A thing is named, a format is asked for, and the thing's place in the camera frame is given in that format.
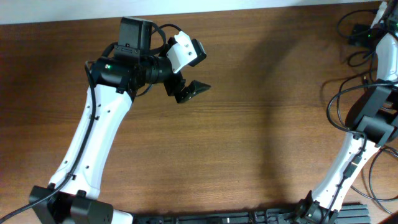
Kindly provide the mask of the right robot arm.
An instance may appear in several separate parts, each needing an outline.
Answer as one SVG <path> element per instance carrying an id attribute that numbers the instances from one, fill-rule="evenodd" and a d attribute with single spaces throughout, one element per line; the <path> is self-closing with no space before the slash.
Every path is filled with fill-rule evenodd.
<path id="1" fill-rule="evenodd" d="M 320 185 L 299 201 L 289 223 L 336 223 L 343 200 L 368 159 L 397 137 L 397 1 L 383 2 L 363 34 L 377 42 L 377 79 L 363 85 L 364 95 L 350 109 L 343 125 L 343 146 Z"/>

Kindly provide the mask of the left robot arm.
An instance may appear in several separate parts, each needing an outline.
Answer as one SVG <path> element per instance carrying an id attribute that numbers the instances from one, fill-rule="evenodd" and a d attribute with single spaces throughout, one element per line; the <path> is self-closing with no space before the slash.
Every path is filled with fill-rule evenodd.
<path id="1" fill-rule="evenodd" d="M 150 46 L 153 34 L 162 45 Z M 182 77 L 184 66 L 206 58 L 199 40 L 179 31 L 165 37 L 164 28 L 133 17 L 121 19 L 119 39 L 101 57 L 85 64 L 89 88 L 85 109 L 70 147 L 46 187 L 30 193 L 41 223 L 132 223 L 131 213 L 100 202 L 104 167 L 119 126 L 134 100 L 161 83 L 166 93 L 185 103 L 209 85 Z"/>

